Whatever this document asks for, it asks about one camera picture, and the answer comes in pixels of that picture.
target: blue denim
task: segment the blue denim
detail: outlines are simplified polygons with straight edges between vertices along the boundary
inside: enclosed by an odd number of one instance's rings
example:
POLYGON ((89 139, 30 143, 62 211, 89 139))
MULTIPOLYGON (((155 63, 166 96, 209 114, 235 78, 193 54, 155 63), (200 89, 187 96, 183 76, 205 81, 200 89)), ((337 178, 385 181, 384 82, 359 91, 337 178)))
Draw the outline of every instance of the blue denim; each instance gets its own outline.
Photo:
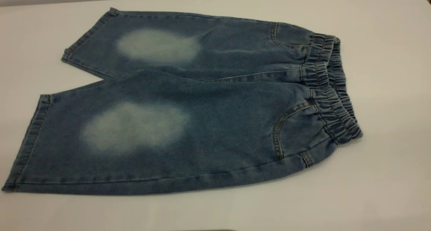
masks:
POLYGON ((281 178, 362 136, 340 40, 285 23, 111 9, 41 95, 3 191, 158 194, 281 178))

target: hem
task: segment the hem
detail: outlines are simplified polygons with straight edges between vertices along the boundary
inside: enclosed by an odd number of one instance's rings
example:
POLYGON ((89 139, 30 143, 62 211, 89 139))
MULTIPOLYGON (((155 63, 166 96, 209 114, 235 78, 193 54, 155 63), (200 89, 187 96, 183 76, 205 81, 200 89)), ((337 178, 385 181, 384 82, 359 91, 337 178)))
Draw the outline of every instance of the hem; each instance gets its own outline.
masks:
POLYGON ((303 156, 309 154, 314 164, 325 160, 336 148, 331 138, 320 142, 307 152, 298 153, 277 161, 228 172, 179 176, 149 180, 124 180, 89 183, 29 183, 6 182, 2 191, 77 195, 147 195, 198 191, 219 188, 240 188, 244 185, 263 183, 288 177, 311 165, 303 156))
POLYGON ((362 137, 346 91, 346 77, 340 56, 340 40, 335 36, 313 34, 302 64, 303 83, 328 134, 338 144, 362 137))
POLYGON ((72 61, 72 53, 81 47, 91 36, 93 36, 100 28, 102 28, 108 21, 112 18, 116 17, 119 14, 119 10, 115 8, 111 8, 108 12, 106 12, 97 22, 94 24, 91 29, 89 29, 83 36, 81 36, 74 44, 72 44, 69 48, 64 50, 64 54, 61 57, 61 61, 71 64, 72 66, 79 67, 82 70, 85 70, 89 73, 95 74, 96 76, 106 78, 107 75, 100 73, 96 70, 89 69, 80 64, 77 64, 72 61))
POLYGON ((34 112, 30 125, 27 128, 26 135, 16 156, 15 162, 12 165, 9 177, 6 180, 6 183, 9 183, 9 185, 7 187, 5 185, 2 188, 2 191, 15 191, 17 183, 20 181, 20 177, 30 160, 31 153, 33 152, 34 145, 37 142, 37 137, 39 136, 43 121, 45 120, 50 107, 51 95, 40 95, 36 111, 34 112))

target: pant leg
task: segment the pant leg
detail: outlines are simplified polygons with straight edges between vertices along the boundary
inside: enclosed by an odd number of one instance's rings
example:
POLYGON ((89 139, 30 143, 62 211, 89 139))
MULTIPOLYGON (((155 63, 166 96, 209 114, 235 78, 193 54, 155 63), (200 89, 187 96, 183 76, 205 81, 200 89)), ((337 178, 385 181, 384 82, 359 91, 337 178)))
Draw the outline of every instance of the pant leg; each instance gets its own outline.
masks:
POLYGON ((62 60, 104 79, 172 66, 160 70, 207 80, 297 70, 311 35, 268 21, 112 8, 65 50, 62 60), (278 31, 289 34, 288 43, 277 39, 278 31))
POLYGON ((337 122, 327 132, 319 112, 335 115, 311 94, 296 83, 145 70, 43 95, 3 190, 155 194, 287 176, 347 135, 337 122))

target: denim shorts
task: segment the denim shorts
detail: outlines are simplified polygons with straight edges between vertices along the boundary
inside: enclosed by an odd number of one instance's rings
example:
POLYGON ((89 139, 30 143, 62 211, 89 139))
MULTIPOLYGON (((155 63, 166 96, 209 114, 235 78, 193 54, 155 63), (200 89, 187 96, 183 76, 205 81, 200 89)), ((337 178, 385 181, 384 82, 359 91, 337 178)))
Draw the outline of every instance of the denim shorts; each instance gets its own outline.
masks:
POLYGON ((3 191, 159 194, 285 177, 362 136, 340 40, 294 25, 111 8, 41 95, 3 191))

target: seam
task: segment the seam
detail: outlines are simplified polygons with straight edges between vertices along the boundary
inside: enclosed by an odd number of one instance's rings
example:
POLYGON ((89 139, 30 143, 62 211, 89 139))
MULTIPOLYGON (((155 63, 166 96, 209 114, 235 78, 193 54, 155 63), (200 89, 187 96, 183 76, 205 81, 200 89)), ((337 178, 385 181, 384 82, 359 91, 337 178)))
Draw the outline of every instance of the seam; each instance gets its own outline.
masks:
POLYGON ((284 158, 283 148, 282 148, 282 146, 281 146, 281 142, 280 142, 280 130, 281 130, 281 128, 283 127, 283 124, 285 123, 285 121, 286 121, 288 118, 290 118, 290 117, 291 117, 291 116, 293 116, 294 114, 298 113, 299 111, 302 111, 302 110, 305 110, 305 109, 307 109, 307 108, 310 108, 310 107, 312 107, 312 105, 311 105, 311 104, 309 104, 308 102, 306 102, 306 103, 302 103, 302 104, 299 104, 299 105, 292 106, 292 107, 290 107, 290 108, 286 111, 286 112, 290 112, 290 113, 288 113, 286 116, 284 116, 284 117, 282 117, 282 118, 280 118, 280 119, 278 119, 278 120, 276 121, 276 123, 275 123, 274 127, 272 128, 272 132, 273 132, 272 139, 273 139, 273 142, 274 142, 274 150, 275 150, 276 154, 279 156, 279 158, 280 158, 280 159, 283 159, 283 158, 284 158))
POLYGON ((78 66, 78 67, 81 67, 83 70, 89 70, 89 71, 92 71, 92 72, 95 72, 95 73, 99 73, 101 75, 108 76, 108 77, 112 78, 112 76, 110 76, 109 74, 102 73, 100 71, 94 70, 92 68, 89 68, 87 66, 84 66, 82 64, 78 64, 78 63, 72 61, 71 59, 69 59, 69 55, 67 56, 67 58, 65 60, 66 60, 66 63, 68 63, 68 64, 70 64, 72 66, 78 66))
POLYGON ((307 47, 307 51, 305 52, 305 59, 304 59, 304 62, 302 63, 302 64, 300 64, 299 65, 299 80, 300 80, 300 82, 302 83, 302 84, 305 84, 305 82, 304 82, 304 80, 303 80, 303 73, 302 73, 302 66, 306 63, 306 58, 307 58, 307 56, 308 56, 308 53, 310 52, 310 47, 311 47, 311 42, 312 42, 312 39, 313 39, 313 36, 314 36, 314 34, 313 35, 311 35, 311 37, 310 37, 310 40, 308 41, 308 47, 307 47))
POLYGON ((36 145, 37 140, 39 139, 39 133, 40 133, 40 130, 42 129, 43 124, 44 124, 44 122, 45 122, 46 115, 48 115, 48 111, 51 109, 51 106, 52 106, 52 102, 51 102, 51 95, 48 95, 48 100, 49 100, 49 106, 48 106, 48 109, 46 109, 46 110, 45 110, 45 113, 44 113, 44 116, 43 116, 42 122, 41 122, 41 124, 40 124, 40 126, 39 126, 39 129, 37 130, 37 135, 36 135, 36 137, 34 138, 33 143, 31 144, 31 150, 30 150, 30 152, 28 153, 28 156, 27 156, 27 158, 26 158, 26 161, 25 161, 25 163, 23 164, 23 167, 21 168, 21 170, 20 170, 20 172, 18 173, 17 177, 16 177, 16 178, 15 178, 15 180, 13 181, 12 191, 14 191, 14 190, 15 190, 15 188, 16 188, 16 184, 17 184, 17 181, 18 181, 18 179, 21 177, 21 175, 23 174, 23 171, 24 171, 24 169, 26 168, 26 166, 27 166, 27 164, 28 164, 28 161, 30 160, 31 153, 33 153, 34 146, 36 145))
POLYGON ((322 142, 325 142, 325 141, 326 141, 326 140, 328 140, 328 139, 332 139, 332 138, 331 138, 331 136, 328 136, 327 138, 323 139, 322 141, 320 141, 320 142, 318 142, 318 143, 316 143, 316 144, 312 145, 311 147, 308 147, 308 150, 307 150, 307 151, 305 151, 305 152, 308 152, 308 151, 312 150, 312 149, 313 149, 313 148, 315 148, 317 145, 320 145, 322 142))
POLYGON ((181 12, 169 12, 169 11, 164 11, 162 12, 163 14, 148 14, 148 12, 152 12, 152 11, 119 11, 119 15, 120 16, 125 16, 127 15, 127 17, 152 17, 152 16, 180 16, 180 17, 196 17, 196 18, 206 18, 206 19, 212 19, 212 20, 235 20, 235 21, 250 21, 250 22, 265 22, 265 23, 270 23, 270 21, 261 21, 261 20, 256 20, 256 19, 248 19, 248 18, 237 18, 237 17, 229 17, 229 16, 210 16, 210 15, 202 15, 202 14, 192 14, 192 13, 181 13, 181 12), (131 13, 147 13, 146 15, 138 15, 138 14, 131 14, 131 13))
POLYGON ((73 93, 76 93, 76 92, 82 92, 82 91, 85 91, 85 90, 91 90, 91 89, 94 89, 94 88, 97 88, 97 87, 101 87, 101 86, 111 85, 111 84, 114 84, 116 82, 122 81, 124 79, 130 78, 130 77, 133 77, 133 76, 134 75, 129 75, 128 74, 128 75, 124 75, 124 76, 121 76, 121 77, 118 77, 118 78, 102 79, 100 81, 97 81, 97 82, 94 82, 94 83, 91 83, 91 84, 88 84, 88 85, 84 85, 84 86, 81 86, 81 87, 78 87, 78 88, 74 88, 74 89, 71 89, 71 90, 61 91, 61 92, 58 92, 58 93, 54 93, 52 95, 53 96, 66 96, 66 95, 70 95, 70 94, 73 94, 73 93))
POLYGON ((302 160, 304 161, 304 163, 305 163, 305 168, 308 168, 308 162, 307 162, 307 160, 305 159, 305 157, 303 156, 303 154, 302 154, 302 153, 300 153, 300 154, 299 154, 299 156, 301 156, 302 160))
POLYGON ((242 171, 242 170, 247 170, 247 169, 251 169, 251 168, 256 168, 256 167, 261 167, 264 165, 269 165, 269 164, 273 164, 276 163, 277 161, 271 161, 268 163, 263 163, 260 165, 254 165, 251 167, 245 167, 245 168, 240 168, 240 169, 235 169, 235 170, 231 170, 231 171, 225 171, 225 172, 218 172, 218 173, 211 173, 211 174, 200 174, 200 175, 193 175, 193 176, 175 176, 175 177, 168 177, 168 178, 156 178, 156 179, 143 179, 143 180, 118 180, 118 181, 104 181, 104 182, 89 182, 89 183, 85 183, 85 182, 80 182, 80 183, 31 183, 31 182, 26 182, 26 183, 17 183, 17 184, 31 184, 31 185, 88 185, 88 184, 107 184, 107 183, 121 183, 121 182, 147 182, 147 181, 152 181, 152 180, 166 180, 166 179, 181 179, 181 178, 196 178, 196 177, 200 177, 200 176, 208 176, 208 175, 218 175, 218 174, 228 174, 231 172, 235 172, 235 171, 242 171))
POLYGON ((311 165, 308 165, 308 166, 313 166, 314 165, 314 161, 311 158, 310 154, 308 154, 308 152, 304 152, 304 154, 307 156, 308 160, 311 162, 311 165))
POLYGON ((242 75, 230 76, 230 77, 225 77, 225 78, 210 79, 210 80, 205 80, 205 81, 202 81, 202 82, 216 82, 216 81, 223 81, 223 80, 234 79, 234 78, 241 78, 241 77, 246 77, 246 76, 259 75, 259 74, 264 74, 264 73, 281 73, 281 72, 296 71, 296 70, 297 69, 289 69, 289 70, 278 70, 278 71, 268 71, 268 72, 242 74, 242 75))

